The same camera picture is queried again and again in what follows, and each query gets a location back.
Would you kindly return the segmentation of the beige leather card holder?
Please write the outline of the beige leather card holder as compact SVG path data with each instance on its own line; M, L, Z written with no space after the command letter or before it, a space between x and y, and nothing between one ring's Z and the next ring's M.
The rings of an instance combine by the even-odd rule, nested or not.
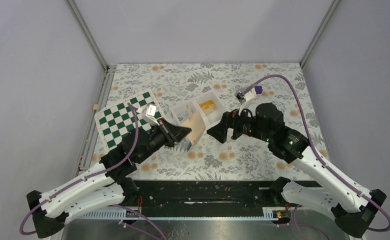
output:
M189 151L194 145L197 144L206 130L206 125L204 123L201 112L197 111L192 113L190 117L182 123L181 126L191 129L191 132L186 137L188 139L186 150Z

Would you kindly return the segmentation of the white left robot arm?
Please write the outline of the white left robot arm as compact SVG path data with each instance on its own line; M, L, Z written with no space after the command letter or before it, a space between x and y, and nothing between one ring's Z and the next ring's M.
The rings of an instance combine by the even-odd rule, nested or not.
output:
M156 151L177 145L192 131L164 118L158 122L149 130L142 127L131 130L98 163L62 186L28 193L26 198L37 237L50 237L75 218L99 208L135 204L140 194L128 175Z

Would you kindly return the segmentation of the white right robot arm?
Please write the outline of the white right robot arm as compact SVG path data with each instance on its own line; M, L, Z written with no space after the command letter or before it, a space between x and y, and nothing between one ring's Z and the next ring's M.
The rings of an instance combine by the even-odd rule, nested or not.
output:
M289 202L312 209L333 220L346 234L361 238L387 198L381 190L357 183L320 155L307 137L285 125L283 113L272 103L258 105L255 115L248 109L227 111L207 134L223 144L229 129L233 130L233 140L247 135L266 142L274 156L312 177L326 191L304 188L279 177L269 193L276 206Z

